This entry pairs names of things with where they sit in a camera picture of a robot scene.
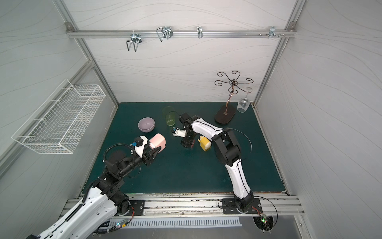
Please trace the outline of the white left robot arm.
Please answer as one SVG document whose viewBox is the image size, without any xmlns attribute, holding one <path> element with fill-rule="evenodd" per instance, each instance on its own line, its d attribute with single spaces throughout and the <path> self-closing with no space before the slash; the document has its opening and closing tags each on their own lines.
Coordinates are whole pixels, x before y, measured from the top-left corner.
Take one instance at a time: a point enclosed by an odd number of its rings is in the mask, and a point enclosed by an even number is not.
<svg viewBox="0 0 382 239">
<path fill-rule="evenodd" d="M 30 239 L 85 239 L 100 225 L 114 215 L 126 214 L 130 209 L 129 198 L 120 191 L 124 178 L 136 167 L 144 163 L 150 165 L 166 146 L 164 139 L 152 138 L 136 146 L 126 145 L 130 155 L 123 151 L 114 152 L 104 158 L 102 175 L 84 193 L 69 212 L 39 235 L 29 235 Z"/>
</svg>

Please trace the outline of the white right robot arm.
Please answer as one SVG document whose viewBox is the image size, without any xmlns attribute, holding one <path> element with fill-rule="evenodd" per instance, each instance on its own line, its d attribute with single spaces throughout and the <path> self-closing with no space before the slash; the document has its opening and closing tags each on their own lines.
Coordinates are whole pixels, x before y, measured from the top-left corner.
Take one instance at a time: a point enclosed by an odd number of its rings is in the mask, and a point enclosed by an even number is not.
<svg viewBox="0 0 382 239">
<path fill-rule="evenodd" d="M 223 129 L 206 122 L 203 118 L 193 117 L 186 113 L 179 116 L 186 131 L 184 141 L 191 143 L 197 134 L 211 141 L 217 159 L 229 174 L 233 186 L 233 195 L 237 211 L 245 214 L 254 201 L 254 195 L 249 187 L 242 168 L 241 146 L 231 129 Z"/>
</svg>

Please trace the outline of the yellow pencil sharpener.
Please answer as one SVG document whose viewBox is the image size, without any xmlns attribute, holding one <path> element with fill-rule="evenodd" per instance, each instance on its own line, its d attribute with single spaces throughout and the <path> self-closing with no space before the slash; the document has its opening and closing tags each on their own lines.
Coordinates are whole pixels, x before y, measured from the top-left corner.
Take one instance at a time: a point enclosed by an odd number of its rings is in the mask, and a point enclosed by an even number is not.
<svg viewBox="0 0 382 239">
<path fill-rule="evenodd" d="M 211 149 L 211 146 L 212 146 L 212 143 L 211 141 L 206 138 L 205 136 L 200 136 L 200 138 L 198 139 L 198 142 L 200 143 L 200 147 L 204 150 L 204 151 L 208 151 Z"/>
</svg>

